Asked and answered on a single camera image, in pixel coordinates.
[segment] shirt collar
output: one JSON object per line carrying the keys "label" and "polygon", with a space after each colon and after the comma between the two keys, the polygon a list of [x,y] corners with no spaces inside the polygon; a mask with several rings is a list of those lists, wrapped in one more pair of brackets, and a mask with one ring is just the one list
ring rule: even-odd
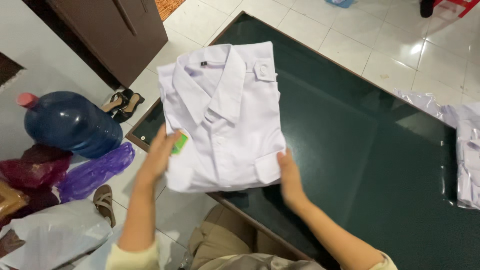
{"label": "shirt collar", "polygon": [[[225,63],[220,81],[211,98],[185,71],[187,64],[200,65],[204,61]],[[211,109],[233,124],[238,122],[246,68],[245,62],[231,44],[209,46],[177,58],[173,70],[173,87],[196,125],[203,121],[207,109]]]}

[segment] white wall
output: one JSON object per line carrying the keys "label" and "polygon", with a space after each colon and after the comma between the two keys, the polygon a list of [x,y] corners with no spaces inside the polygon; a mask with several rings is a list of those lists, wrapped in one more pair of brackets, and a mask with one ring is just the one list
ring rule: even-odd
{"label": "white wall", "polygon": [[26,69],[0,93],[0,160],[18,158],[33,144],[18,94],[68,90],[100,105],[113,93],[22,0],[0,0],[0,52]]}

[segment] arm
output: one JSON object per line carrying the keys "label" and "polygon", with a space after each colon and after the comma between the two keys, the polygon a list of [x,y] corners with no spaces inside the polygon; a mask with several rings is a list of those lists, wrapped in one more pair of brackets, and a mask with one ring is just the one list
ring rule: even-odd
{"label": "arm", "polygon": [[277,158],[285,204],[307,224],[343,269],[368,270],[384,261],[380,251],[338,226],[307,198],[290,149],[287,149],[286,155],[279,152]]}
{"label": "arm", "polygon": [[176,132],[167,136],[165,124],[158,131],[149,153],[138,170],[127,211],[127,220],[118,241],[121,250],[143,251],[155,241],[155,183],[167,169],[168,156],[179,138]]}

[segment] sleeve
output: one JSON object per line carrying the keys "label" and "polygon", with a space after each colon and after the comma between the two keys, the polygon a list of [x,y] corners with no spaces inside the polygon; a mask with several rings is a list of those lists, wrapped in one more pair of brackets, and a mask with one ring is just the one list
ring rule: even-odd
{"label": "sleeve", "polygon": [[128,252],[116,244],[108,255],[106,270],[160,270],[156,241],[147,250]]}
{"label": "sleeve", "polygon": [[393,263],[392,259],[385,253],[381,252],[384,257],[383,262],[379,262],[374,265],[370,270],[398,270]]}

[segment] white tile floor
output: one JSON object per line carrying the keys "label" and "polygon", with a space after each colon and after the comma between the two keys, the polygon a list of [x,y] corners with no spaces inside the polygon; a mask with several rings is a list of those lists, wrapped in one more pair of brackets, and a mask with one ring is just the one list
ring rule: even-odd
{"label": "white tile floor", "polygon": [[[164,23],[168,43],[130,87],[146,101],[122,129],[126,134],[159,97],[157,66],[207,46],[242,10],[386,91],[430,92],[441,104],[480,100],[480,6],[459,19],[462,9],[443,1],[424,19],[418,0],[358,0],[348,9],[324,0],[186,0]],[[108,181],[118,224],[146,157],[134,147],[133,163]],[[162,268],[176,269],[193,228],[215,201],[171,192],[165,182],[156,192],[156,227],[166,251],[161,261],[167,262]]]}

